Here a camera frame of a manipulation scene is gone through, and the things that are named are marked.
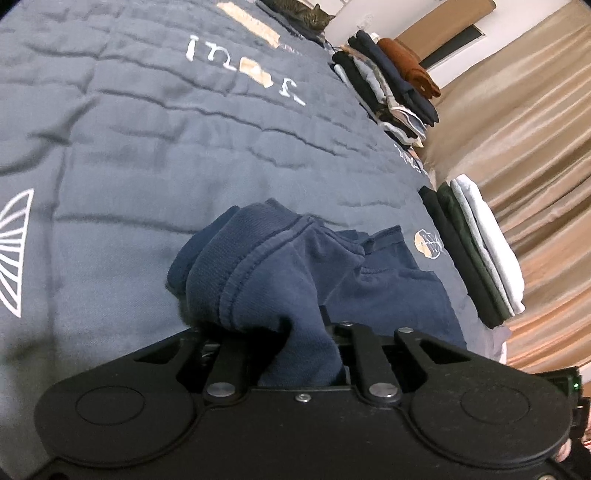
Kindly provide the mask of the navy blue garment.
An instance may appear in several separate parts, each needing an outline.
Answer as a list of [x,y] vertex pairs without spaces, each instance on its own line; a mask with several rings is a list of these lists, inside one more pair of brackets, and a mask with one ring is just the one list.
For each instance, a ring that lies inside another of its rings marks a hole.
[[332,384],[342,357],[328,323],[466,344],[442,282],[419,267],[400,226],[334,231],[274,200],[235,206],[189,239],[167,282],[198,323],[259,342],[270,361],[263,387]]

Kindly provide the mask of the folded clothes stack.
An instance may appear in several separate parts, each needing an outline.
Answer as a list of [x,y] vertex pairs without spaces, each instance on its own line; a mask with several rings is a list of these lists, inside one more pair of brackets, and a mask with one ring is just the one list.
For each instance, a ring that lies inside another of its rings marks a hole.
[[421,148],[439,122],[432,100],[407,82],[378,46],[360,30],[332,54],[332,69],[353,91],[370,119],[403,148]]

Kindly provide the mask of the beige curtain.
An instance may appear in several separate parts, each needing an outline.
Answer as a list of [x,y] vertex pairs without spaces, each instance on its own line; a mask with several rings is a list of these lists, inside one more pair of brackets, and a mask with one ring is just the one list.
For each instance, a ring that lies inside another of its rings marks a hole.
[[512,366],[590,366],[590,10],[567,3],[448,84],[423,161],[475,181],[525,279]]

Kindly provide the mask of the tabby cat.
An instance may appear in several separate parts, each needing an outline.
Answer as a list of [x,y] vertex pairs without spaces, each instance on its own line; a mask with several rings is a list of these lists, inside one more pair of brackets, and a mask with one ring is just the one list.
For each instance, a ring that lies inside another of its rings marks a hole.
[[322,10],[319,4],[315,4],[314,7],[308,7],[297,0],[270,0],[265,1],[264,4],[288,18],[297,20],[297,22],[300,22],[301,25],[304,25],[309,30],[318,33],[322,33],[329,26],[332,19],[335,19],[335,15]]

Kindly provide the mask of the rust brown folded garment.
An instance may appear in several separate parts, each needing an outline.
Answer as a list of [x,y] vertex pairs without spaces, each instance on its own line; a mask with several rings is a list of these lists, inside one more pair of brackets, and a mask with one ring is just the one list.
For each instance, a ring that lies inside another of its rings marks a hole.
[[401,77],[414,86],[427,100],[439,98],[441,90],[420,64],[420,58],[404,43],[391,38],[381,38],[378,46],[393,62]]

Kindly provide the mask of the folded clothes pile right edge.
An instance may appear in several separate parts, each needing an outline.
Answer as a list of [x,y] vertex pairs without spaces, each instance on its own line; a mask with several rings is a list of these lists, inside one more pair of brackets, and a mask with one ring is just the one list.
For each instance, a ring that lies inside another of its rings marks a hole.
[[523,313],[521,266],[478,185],[461,175],[419,195],[438,230],[422,235],[424,249],[449,253],[484,325],[494,329]]

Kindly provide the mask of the grey quilted bedspread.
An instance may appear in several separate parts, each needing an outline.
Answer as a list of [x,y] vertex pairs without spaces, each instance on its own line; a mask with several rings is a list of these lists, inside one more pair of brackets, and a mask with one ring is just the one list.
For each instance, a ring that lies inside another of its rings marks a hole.
[[53,383],[184,329],[168,268],[233,205],[398,225],[468,348],[499,358],[413,159],[314,42],[246,1],[22,1],[1,21],[1,466],[46,460]]

